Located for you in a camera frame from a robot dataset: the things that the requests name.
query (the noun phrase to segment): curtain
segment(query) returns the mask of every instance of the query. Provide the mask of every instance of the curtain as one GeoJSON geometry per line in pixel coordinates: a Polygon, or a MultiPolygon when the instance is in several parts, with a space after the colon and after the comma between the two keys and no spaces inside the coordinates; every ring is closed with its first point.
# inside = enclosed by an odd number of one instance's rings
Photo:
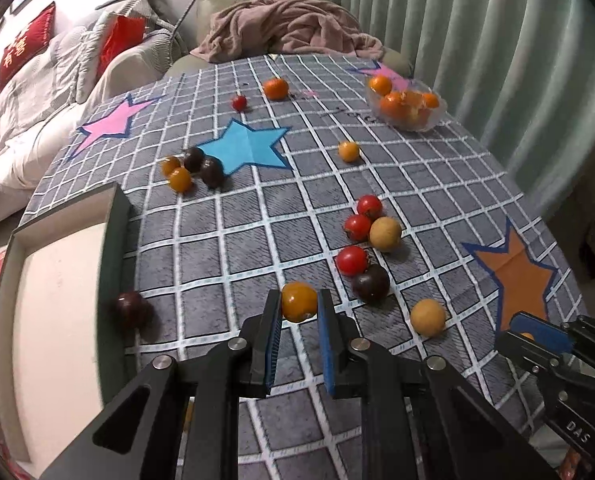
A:
{"type": "Polygon", "coordinates": [[[571,189],[595,143],[588,0],[333,0],[401,51],[538,209],[571,189]]]}

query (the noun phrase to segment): red pillow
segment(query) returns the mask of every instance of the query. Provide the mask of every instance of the red pillow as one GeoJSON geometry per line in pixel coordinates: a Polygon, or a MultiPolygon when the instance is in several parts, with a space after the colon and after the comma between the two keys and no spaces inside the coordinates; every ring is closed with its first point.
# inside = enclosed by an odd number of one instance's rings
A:
{"type": "Polygon", "coordinates": [[[4,88],[29,59],[46,48],[53,37],[54,26],[55,2],[52,2],[4,49],[0,63],[0,89],[4,88]]]}
{"type": "Polygon", "coordinates": [[[113,29],[101,50],[97,72],[98,78],[119,54],[142,43],[145,27],[146,20],[141,16],[139,18],[117,17],[115,25],[113,25],[113,29]]]}

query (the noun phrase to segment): blue gripper pad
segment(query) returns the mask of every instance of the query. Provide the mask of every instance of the blue gripper pad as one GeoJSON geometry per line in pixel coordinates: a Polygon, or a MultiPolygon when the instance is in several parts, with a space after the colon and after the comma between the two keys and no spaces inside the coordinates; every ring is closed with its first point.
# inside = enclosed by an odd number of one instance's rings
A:
{"type": "Polygon", "coordinates": [[[573,342],[568,334],[544,319],[531,316],[526,312],[518,312],[511,318],[509,327],[516,333],[530,333],[536,343],[554,354],[570,354],[573,352],[573,342]]]}
{"type": "Polygon", "coordinates": [[[268,335],[268,342],[266,344],[266,367],[264,376],[264,384],[266,389],[270,391],[275,383],[275,371],[277,370],[277,355],[279,354],[279,339],[282,335],[282,315],[280,309],[275,310],[273,317],[273,324],[271,325],[271,332],[268,335]]]}
{"type": "Polygon", "coordinates": [[[331,320],[327,319],[323,293],[327,292],[330,297],[330,292],[327,290],[320,290],[317,293],[317,330],[320,333],[320,353],[322,354],[322,365],[324,367],[324,384],[329,395],[333,396],[335,389],[335,365],[333,357],[333,346],[331,346],[331,339],[329,335],[329,323],[331,320]]]}

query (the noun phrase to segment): gray checkered tablecloth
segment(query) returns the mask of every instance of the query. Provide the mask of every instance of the gray checkered tablecloth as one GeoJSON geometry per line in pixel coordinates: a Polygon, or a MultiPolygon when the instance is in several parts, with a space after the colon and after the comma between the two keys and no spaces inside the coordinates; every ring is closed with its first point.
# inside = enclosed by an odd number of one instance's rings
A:
{"type": "MultiPolygon", "coordinates": [[[[205,354],[261,312],[266,292],[302,280],[330,288],[338,311],[394,354],[419,360],[442,354],[519,430],[533,430],[542,400],[534,379],[493,350],[498,289],[462,242],[501,246],[507,218],[533,258],[558,269],[547,299],[551,322],[583,311],[561,250],[526,197],[494,158],[459,124],[426,134],[398,132],[370,116],[356,58],[279,56],[239,60],[132,91],[144,100],[126,139],[100,139],[57,155],[28,204],[23,222],[98,184],[119,182],[134,206],[128,225],[123,288],[154,304],[151,326],[126,343],[132,370],[168,353],[205,354]],[[261,84],[289,81],[294,98],[270,102],[261,84]],[[239,90],[249,109],[238,114],[239,90]],[[328,113],[327,110],[341,112],[328,113]],[[361,112],[359,116],[346,111],[361,112]],[[277,149],[291,170],[244,166],[221,192],[199,180],[177,195],[159,161],[218,137],[231,118],[255,129],[291,126],[277,149]],[[361,147],[361,163],[337,155],[340,140],[361,147]],[[389,270],[393,293],[380,308],[355,298],[333,262],[348,244],[341,229],[357,198],[377,194],[404,226],[405,254],[372,256],[389,270]],[[423,298],[448,309],[446,332],[424,340],[409,311],[423,298]]],[[[124,98],[100,105],[90,120],[124,98]]],[[[325,393],[317,322],[282,327],[272,395],[240,404],[241,479],[359,479],[359,400],[325,393]]]]}

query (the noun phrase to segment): paper star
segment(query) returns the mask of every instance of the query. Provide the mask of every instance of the paper star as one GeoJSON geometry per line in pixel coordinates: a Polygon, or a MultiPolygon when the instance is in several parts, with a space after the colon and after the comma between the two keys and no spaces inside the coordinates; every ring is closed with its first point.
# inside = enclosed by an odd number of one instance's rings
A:
{"type": "Polygon", "coordinates": [[[290,168],[279,152],[273,148],[290,128],[254,130],[240,121],[231,119],[222,135],[201,146],[204,153],[222,161],[224,174],[239,170],[244,164],[269,168],[290,168]]]}
{"type": "Polygon", "coordinates": [[[498,285],[497,332],[507,330],[513,314],[528,312],[546,316],[546,295],[557,269],[533,260],[527,247],[507,218],[502,247],[462,244],[498,285]]]}
{"type": "Polygon", "coordinates": [[[111,113],[96,121],[82,124],[82,126],[77,129],[86,137],[82,140],[80,145],[77,146],[75,151],[71,153],[68,160],[71,160],[82,153],[96,140],[101,139],[101,137],[116,137],[118,139],[129,137],[131,134],[133,116],[161,97],[162,96],[133,103],[132,95],[127,94],[125,99],[123,99],[111,113]]]}
{"type": "Polygon", "coordinates": [[[393,83],[393,90],[402,91],[409,87],[409,80],[399,75],[395,70],[391,70],[385,64],[373,60],[373,68],[351,68],[351,72],[364,75],[383,75],[388,77],[393,83]]]}

